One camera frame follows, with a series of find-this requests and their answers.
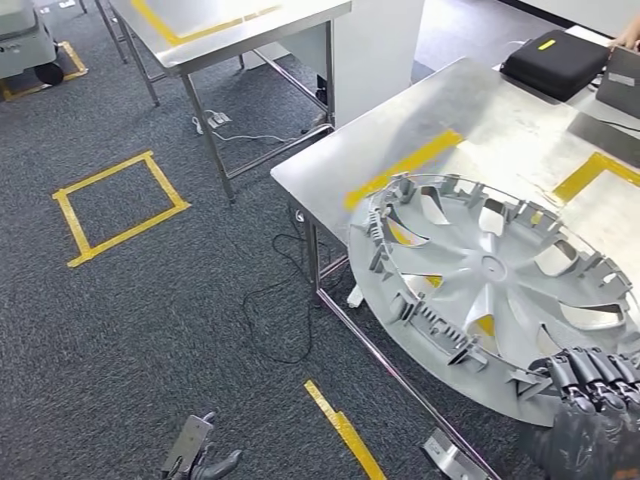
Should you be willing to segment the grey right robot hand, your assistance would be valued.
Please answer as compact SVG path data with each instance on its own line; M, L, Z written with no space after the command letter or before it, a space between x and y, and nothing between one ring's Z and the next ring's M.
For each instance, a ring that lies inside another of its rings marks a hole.
M560 398L552 426L530 426L522 438L545 478L638 478L639 370L630 358L574 347L531 366Z

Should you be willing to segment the person's right hand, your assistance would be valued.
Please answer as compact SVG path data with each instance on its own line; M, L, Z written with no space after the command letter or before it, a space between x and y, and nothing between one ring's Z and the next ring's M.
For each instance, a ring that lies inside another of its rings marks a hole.
M609 43L609 47L611 49L613 49L614 47L623 47L629 50L638 51L639 36L640 18L639 15L637 15L633 20L630 21L621 33L617 35L615 39L611 40Z

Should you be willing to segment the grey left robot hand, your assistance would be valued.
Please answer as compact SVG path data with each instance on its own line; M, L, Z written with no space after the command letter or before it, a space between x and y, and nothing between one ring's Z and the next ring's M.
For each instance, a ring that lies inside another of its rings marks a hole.
M204 416L189 415L160 469L161 479L223 479L235 470L243 451L236 449L226 458L206 460L211 448L214 413Z

